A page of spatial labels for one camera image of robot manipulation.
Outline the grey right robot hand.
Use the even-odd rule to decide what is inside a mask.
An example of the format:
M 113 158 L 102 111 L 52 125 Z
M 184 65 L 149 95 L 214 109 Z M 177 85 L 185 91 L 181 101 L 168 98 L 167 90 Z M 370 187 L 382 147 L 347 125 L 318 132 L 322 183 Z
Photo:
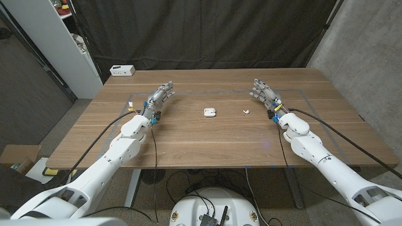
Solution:
M 257 78 L 254 79 L 254 87 L 249 94 L 264 104 L 267 109 L 268 118 L 275 123 L 278 123 L 281 117 L 289 113 L 280 95 Z

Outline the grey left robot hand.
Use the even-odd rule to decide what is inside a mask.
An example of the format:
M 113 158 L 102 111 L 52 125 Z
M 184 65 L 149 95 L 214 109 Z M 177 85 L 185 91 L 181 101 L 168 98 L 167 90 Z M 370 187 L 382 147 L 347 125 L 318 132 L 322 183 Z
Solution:
M 164 83 L 149 94 L 141 115 L 151 122 L 155 118 L 156 113 L 161 110 L 163 104 L 174 94 L 173 82 Z

